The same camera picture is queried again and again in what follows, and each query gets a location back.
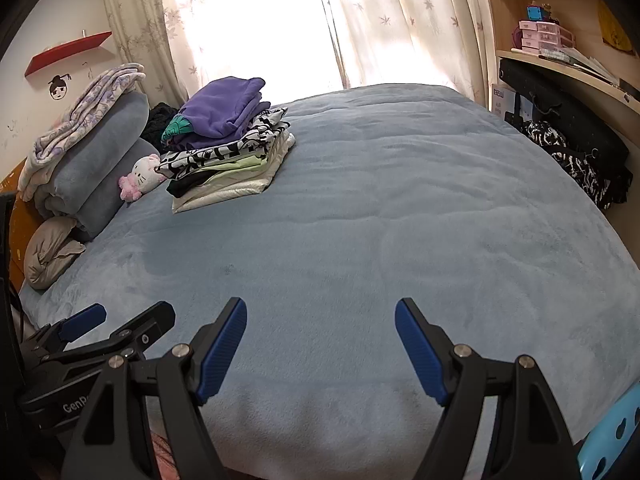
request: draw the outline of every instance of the stack of folded clothes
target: stack of folded clothes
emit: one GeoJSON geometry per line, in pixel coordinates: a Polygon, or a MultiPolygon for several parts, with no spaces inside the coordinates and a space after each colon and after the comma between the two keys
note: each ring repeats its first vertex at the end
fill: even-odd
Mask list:
{"type": "Polygon", "coordinates": [[[262,192],[295,143],[286,108],[260,99],[261,78],[225,77],[200,89],[162,134],[156,171],[171,182],[173,212],[262,192]]]}

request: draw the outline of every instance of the red wall shelf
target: red wall shelf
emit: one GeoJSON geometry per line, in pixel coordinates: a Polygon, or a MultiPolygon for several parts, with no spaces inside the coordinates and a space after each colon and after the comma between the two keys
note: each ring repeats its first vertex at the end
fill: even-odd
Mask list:
{"type": "Polygon", "coordinates": [[[29,74],[36,72],[36,70],[40,70],[41,68],[49,66],[61,59],[65,59],[65,57],[100,46],[110,35],[111,31],[108,30],[107,32],[101,32],[100,34],[80,38],[79,40],[69,41],[68,43],[63,43],[62,45],[55,46],[49,50],[36,54],[31,58],[31,62],[29,63],[27,70],[25,70],[24,76],[27,77],[29,74]]]}

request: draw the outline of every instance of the wall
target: wall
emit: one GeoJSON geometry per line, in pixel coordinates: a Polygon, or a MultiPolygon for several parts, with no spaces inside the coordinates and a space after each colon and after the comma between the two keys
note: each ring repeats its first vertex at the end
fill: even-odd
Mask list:
{"type": "Polygon", "coordinates": [[[48,46],[110,30],[103,0],[40,0],[0,61],[0,180],[23,158],[33,141],[81,94],[103,70],[116,66],[113,38],[101,47],[81,52],[34,72],[24,71],[31,57],[48,46]],[[49,82],[70,74],[64,98],[53,100],[49,82]]]}

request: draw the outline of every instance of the blue plastic stool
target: blue plastic stool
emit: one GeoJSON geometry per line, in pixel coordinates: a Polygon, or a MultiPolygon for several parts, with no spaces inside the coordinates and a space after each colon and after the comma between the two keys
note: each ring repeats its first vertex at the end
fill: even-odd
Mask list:
{"type": "Polygon", "coordinates": [[[578,463],[582,480],[600,480],[625,449],[640,422],[640,383],[616,402],[584,441],[578,463]]]}

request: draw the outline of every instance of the hello kitty plush toy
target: hello kitty plush toy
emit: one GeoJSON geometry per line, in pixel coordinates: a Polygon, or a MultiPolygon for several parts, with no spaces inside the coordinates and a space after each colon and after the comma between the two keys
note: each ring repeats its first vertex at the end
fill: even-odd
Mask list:
{"type": "Polygon", "coordinates": [[[156,153],[142,157],[133,165],[133,171],[127,176],[121,176],[118,185],[122,190],[120,198],[125,202],[135,202],[143,194],[160,186],[166,177],[156,173],[160,164],[160,157],[156,153]]]}

